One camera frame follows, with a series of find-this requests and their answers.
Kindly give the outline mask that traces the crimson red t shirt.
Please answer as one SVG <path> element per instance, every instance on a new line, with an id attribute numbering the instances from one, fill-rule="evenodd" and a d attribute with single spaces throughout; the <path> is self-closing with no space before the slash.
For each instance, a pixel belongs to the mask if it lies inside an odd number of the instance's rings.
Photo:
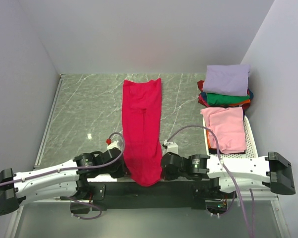
<path id="1" fill-rule="evenodd" d="M 162 150 L 159 140 L 162 108 L 161 79 L 123 84 L 122 128 L 124 160 L 131 178 L 152 186 L 161 178 Z"/>

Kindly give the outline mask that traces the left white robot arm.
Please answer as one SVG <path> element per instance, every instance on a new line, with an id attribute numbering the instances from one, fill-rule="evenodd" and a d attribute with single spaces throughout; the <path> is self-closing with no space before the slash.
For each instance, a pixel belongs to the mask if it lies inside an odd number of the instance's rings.
<path id="1" fill-rule="evenodd" d="M 123 152 L 112 148 L 105 152 L 83 153 L 56 166 L 15 173 L 11 168 L 0 172 L 0 216 L 20 206 L 52 197 L 76 200 L 92 197 L 88 179 L 102 174 L 124 175 Z"/>

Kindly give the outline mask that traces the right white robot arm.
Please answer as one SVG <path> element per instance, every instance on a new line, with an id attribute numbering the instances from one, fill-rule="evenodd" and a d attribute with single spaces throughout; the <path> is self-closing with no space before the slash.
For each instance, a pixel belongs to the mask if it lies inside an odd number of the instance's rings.
<path id="1" fill-rule="evenodd" d="M 205 200 L 238 195 L 242 190 L 269 188 L 274 194 L 296 193 L 291 163 L 277 152 L 257 158 L 218 158 L 196 154 L 189 158 L 168 152 L 161 159 L 162 178 L 195 181 L 193 194 Z"/>

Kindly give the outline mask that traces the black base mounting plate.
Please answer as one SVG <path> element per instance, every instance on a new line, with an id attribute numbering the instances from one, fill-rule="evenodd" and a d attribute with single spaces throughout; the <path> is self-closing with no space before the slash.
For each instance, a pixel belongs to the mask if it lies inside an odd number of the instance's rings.
<path id="1" fill-rule="evenodd" d="M 103 210 L 191 208 L 205 210 L 207 202 L 232 199 L 234 192 L 220 191 L 218 179 L 209 181 L 161 181 L 143 187 L 132 181 L 90 182 L 84 197 Z"/>

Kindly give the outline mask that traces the orange garment in basket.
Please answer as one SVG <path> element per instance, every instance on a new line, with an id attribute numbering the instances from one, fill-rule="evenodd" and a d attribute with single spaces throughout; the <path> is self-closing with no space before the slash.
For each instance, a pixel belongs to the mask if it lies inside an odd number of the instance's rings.
<path id="1" fill-rule="evenodd" d="M 213 137 L 213 135 L 208 131 L 206 130 L 206 134 L 207 134 L 207 144 L 208 144 L 208 148 L 209 149 L 216 149 L 216 142 L 215 142 L 215 139 Z"/>

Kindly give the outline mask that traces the pink t shirt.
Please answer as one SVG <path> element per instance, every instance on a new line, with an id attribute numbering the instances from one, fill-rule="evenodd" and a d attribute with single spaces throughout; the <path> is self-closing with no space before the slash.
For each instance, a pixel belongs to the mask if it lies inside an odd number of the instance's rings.
<path id="1" fill-rule="evenodd" d="M 247 149 L 244 130 L 244 113 L 241 107 L 212 107 L 201 109 L 205 126 L 212 130 L 219 150 L 223 154 L 244 153 Z"/>

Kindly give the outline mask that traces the folded green t shirt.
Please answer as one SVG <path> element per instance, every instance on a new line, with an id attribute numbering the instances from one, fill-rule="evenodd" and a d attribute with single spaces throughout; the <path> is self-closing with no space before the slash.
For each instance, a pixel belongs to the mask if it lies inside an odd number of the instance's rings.
<path id="1" fill-rule="evenodd" d="M 210 106 L 216 105 L 235 105 L 235 104 L 244 104 L 250 102 L 250 97 L 246 96 L 227 96 L 214 93 L 206 93 L 207 103 Z"/>

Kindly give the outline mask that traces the white perforated laundry basket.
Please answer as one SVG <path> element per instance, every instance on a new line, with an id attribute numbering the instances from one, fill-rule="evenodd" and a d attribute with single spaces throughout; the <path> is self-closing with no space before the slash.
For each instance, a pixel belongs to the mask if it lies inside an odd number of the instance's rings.
<path id="1" fill-rule="evenodd" d="M 222 154 L 221 153 L 221 158 L 257 158 L 258 152 L 256 148 L 256 143 L 254 140 L 254 136 L 252 133 L 252 129 L 249 123 L 249 120 L 247 116 L 244 117 L 244 130 L 245 130 L 245 140 L 246 140 L 246 145 L 247 149 L 245 150 L 244 153 L 235 153 L 235 154 Z M 209 146 L 208 146 L 208 136 L 207 136 L 207 131 L 204 129 L 204 140 L 205 140 L 205 148 L 206 148 L 206 153 L 207 155 L 217 155 L 216 151 L 214 153 L 209 152 Z"/>

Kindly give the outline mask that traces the folded dark red t shirt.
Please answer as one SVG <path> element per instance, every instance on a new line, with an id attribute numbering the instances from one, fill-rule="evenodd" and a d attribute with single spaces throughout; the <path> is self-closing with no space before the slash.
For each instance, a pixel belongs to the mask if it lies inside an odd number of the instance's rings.
<path id="1" fill-rule="evenodd" d="M 250 107 L 251 101 L 254 98 L 253 93 L 248 89 L 247 96 L 227 96 L 215 93 L 206 93 L 203 91 L 204 81 L 197 82 L 198 89 L 201 93 L 198 96 L 198 102 L 205 107 L 242 107 L 246 110 Z"/>

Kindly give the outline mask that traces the folded lavender t shirt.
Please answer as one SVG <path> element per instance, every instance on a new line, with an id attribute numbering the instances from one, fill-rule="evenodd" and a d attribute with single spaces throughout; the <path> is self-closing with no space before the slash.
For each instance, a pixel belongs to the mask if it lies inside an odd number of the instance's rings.
<path id="1" fill-rule="evenodd" d="M 203 91 L 226 96 L 247 95 L 250 65 L 208 65 Z"/>

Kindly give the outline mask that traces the aluminium extrusion rail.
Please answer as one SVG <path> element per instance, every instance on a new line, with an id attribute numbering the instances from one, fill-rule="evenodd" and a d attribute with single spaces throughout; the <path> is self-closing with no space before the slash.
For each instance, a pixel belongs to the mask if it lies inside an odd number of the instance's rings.
<path id="1" fill-rule="evenodd" d="M 272 193 L 270 190 L 253 189 L 252 192 L 255 201 L 279 200 L 278 195 Z M 240 193 L 244 201 L 251 201 L 251 193 L 249 190 L 241 190 Z"/>

